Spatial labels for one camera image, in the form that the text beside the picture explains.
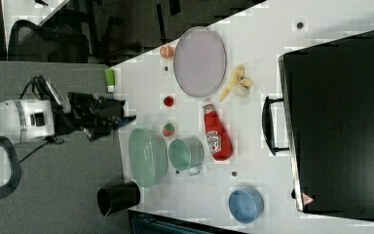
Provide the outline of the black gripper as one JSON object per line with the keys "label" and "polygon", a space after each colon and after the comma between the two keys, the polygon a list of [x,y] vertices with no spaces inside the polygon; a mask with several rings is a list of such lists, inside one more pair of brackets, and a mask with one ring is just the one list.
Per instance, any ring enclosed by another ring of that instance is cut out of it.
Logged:
{"label": "black gripper", "polygon": [[124,100],[82,93],[69,93],[67,97],[70,104],[68,112],[54,109],[57,136],[85,131],[88,140],[96,140],[136,119],[135,116],[125,116]]}

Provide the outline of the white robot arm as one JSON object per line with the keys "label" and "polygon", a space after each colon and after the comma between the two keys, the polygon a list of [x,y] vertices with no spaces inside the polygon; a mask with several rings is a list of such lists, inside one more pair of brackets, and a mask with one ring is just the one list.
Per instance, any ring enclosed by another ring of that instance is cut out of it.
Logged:
{"label": "white robot arm", "polygon": [[94,141],[136,119],[125,114],[122,100],[81,93],[70,93],[67,100],[67,109],[54,99],[0,102],[0,137],[18,144],[83,131]]}

